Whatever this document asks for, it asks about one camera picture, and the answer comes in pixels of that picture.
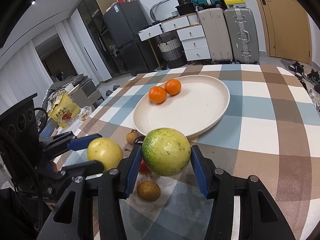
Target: metal screw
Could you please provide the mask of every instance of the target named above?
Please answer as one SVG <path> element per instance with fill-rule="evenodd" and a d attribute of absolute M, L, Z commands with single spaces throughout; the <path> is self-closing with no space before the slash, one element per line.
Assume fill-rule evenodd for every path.
<path fill-rule="evenodd" d="M 221 174 L 223 174 L 223 169 L 220 169 L 220 168 L 216 168 L 215 170 L 214 170 L 214 173 L 215 174 L 219 174 L 219 175 L 221 175 Z"/>
<path fill-rule="evenodd" d="M 117 169 L 111 169 L 110 171 L 109 171 L 109 174 L 110 175 L 116 175 L 116 174 L 118 174 L 118 170 Z"/>
<path fill-rule="evenodd" d="M 251 180 L 252 182 L 258 182 L 258 181 L 259 181 L 259 178 L 258 178 L 257 176 L 255 176 L 255 175 L 251 175 L 251 176 L 250 176 L 250 180 Z"/>
<path fill-rule="evenodd" d="M 83 177 L 78 176 L 78 177 L 75 178 L 75 182 L 76 183 L 80 183 L 81 181 L 83 181 Z"/>

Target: red fruit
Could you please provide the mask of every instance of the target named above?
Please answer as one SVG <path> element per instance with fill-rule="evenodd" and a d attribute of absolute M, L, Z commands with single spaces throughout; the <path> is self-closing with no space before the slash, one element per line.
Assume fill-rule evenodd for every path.
<path fill-rule="evenodd" d="M 148 169 L 146 163 L 144 162 L 144 160 L 142 160 L 141 162 L 141 165 L 140 165 L 140 169 L 139 169 L 139 172 L 140 173 L 145 173 Z"/>

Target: plate rim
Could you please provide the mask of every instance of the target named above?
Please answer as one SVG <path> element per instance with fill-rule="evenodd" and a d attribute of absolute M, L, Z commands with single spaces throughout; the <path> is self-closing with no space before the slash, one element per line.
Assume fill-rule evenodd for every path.
<path fill-rule="evenodd" d="M 220 119 L 224 116 L 225 112 L 226 112 L 227 109 L 228 109 L 229 103 L 230 103 L 230 91 L 229 91 L 227 85 L 226 85 L 225 83 L 223 83 L 223 82 L 222 82 L 220 79 L 218 79 L 218 78 L 215 78 L 215 77 L 212 77 L 212 76 L 207 76 L 207 75 L 187 75 L 187 76 L 177 77 L 177 78 L 173 78 L 173 79 L 180 79 L 180 78 L 192 77 L 192 76 L 195 76 L 195 77 L 205 76 L 205 77 L 209 77 L 209 78 L 212 78 L 212 79 L 216 79 L 217 81 L 219 81 L 220 83 L 222 83 L 222 84 L 224 85 L 224 87 L 227 89 L 227 92 L 228 92 L 228 102 L 227 102 L 226 107 L 223 109 L 222 113 L 219 115 L 219 117 L 217 118 L 216 121 L 214 121 L 212 124 L 210 124 L 210 125 L 207 126 L 206 128 L 204 128 L 204 129 L 202 129 L 202 130 L 200 130 L 200 131 L 198 131 L 198 132 L 196 132 L 196 133 L 193 133 L 193 134 L 191 134 L 191 135 L 185 135 L 187 138 L 193 138 L 193 137 L 195 137 L 195 136 L 198 136 L 198 135 L 200 135 L 200 134 L 208 131 L 208 130 L 211 129 L 213 126 L 215 126 L 215 125 L 220 121 Z M 143 98 L 145 98 L 146 96 L 148 96 L 148 94 L 149 94 L 149 92 L 147 92 L 147 93 L 139 100 L 139 102 L 136 104 L 136 106 L 135 106 L 135 108 L 134 108 L 134 110 L 133 110 L 133 114 L 132 114 L 132 121 L 133 121 L 133 125 L 134 125 L 135 129 L 138 131 L 138 133 L 140 133 L 140 134 L 142 134 L 142 135 L 145 135 L 145 136 L 146 136 L 146 134 L 142 133 L 142 132 L 137 128 L 137 126 L 136 126 L 136 124 L 135 124 L 135 122 L 134 122 L 134 113 L 135 113 L 136 108 L 137 108 L 138 104 L 140 103 L 140 101 L 142 101 Z"/>

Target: wooden door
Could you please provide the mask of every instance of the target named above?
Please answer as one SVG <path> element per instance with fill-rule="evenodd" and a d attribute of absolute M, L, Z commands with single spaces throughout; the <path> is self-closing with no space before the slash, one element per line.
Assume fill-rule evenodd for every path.
<path fill-rule="evenodd" d="M 257 0 L 271 57 L 311 64 L 308 14 L 296 0 Z"/>

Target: checkered tablecloth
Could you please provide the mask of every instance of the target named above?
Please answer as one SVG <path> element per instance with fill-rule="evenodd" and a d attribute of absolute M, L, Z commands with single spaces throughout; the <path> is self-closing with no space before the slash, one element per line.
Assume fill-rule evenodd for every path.
<path fill-rule="evenodd" d="M 298 79 L 280 67 L 189 66 L 137 76 L 108 97 L 76 135 L 100 133 L 122 149 L 132 149 L 125 137 L 134 128 L 133 110 L 139 100 L 155 85 L 198 74 L 222 80 L 230 104 L 219 123 L 191 144 L 233 176 L 257 175 L 296 239 L 306 239 L 320 220 L 320 118 Z M 85 161 L 86 151 L 67 152 L 57 164 Z M 147 179 L 155 181 L 162 194 L 153 203 L 142 202 L 136 192 L 121 201 L 128 239 L 203 240 L 212 201 L 200 194 L 191 165 L 174 177 L 139 175 L 137 184 Z M 233 239 L 239 231 L 239 203 L 235 197 Z M 97 218 L 94 224 L 97 232 Z"/>

